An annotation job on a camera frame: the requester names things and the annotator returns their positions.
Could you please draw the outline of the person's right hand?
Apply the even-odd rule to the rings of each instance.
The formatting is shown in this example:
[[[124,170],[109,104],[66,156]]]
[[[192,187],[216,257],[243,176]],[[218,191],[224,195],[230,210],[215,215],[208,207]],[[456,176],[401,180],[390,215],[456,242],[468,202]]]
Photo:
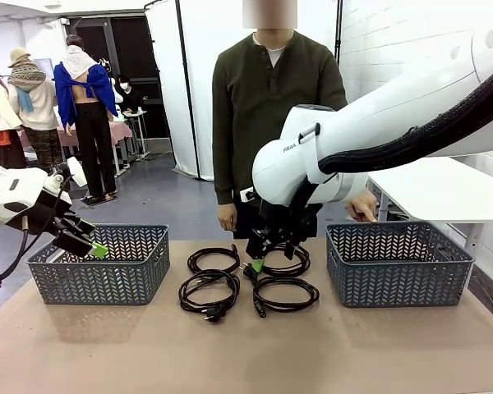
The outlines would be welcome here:
[[[217,218],[220,226],[225,231],[236,231],[237,209],[234,203],[219,204],[217,208]]]

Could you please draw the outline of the person's left hand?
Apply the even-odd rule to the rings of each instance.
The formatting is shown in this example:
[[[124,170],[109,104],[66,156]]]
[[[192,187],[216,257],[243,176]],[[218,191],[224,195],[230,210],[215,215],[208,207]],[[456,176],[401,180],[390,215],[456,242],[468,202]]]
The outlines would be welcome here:
[[[377,222],[376,205],[376,197],[369,190],[364,190],[346,202],[345,208],[350,217],[358,222]]]

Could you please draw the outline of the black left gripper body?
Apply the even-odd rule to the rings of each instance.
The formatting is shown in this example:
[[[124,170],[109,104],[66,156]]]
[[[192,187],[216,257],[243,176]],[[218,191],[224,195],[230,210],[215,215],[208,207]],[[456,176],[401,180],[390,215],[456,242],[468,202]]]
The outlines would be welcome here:
[[[77,216],[71,210],[71,197],[63,191],[57,195],[42,191],[33,207],[22,214],[22,229],[31,235],[48,233],[58,236],[64,230],[72,230],[77,225]]]

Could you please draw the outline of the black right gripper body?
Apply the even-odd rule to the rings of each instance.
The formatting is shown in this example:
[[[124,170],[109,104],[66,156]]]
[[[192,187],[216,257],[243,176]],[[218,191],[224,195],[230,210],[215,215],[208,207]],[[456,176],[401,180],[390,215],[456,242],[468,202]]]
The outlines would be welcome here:
[[[316,237],[317,214],[320,210],[321,204],[308,204],[305,208],[292,209],[263,201],[260,205],[262,223],[253,228],[246,253],[264,251],[267,255],[276,246],[282,246],[285,256],[285,244],[288,241],[300,246],[308,238]]]

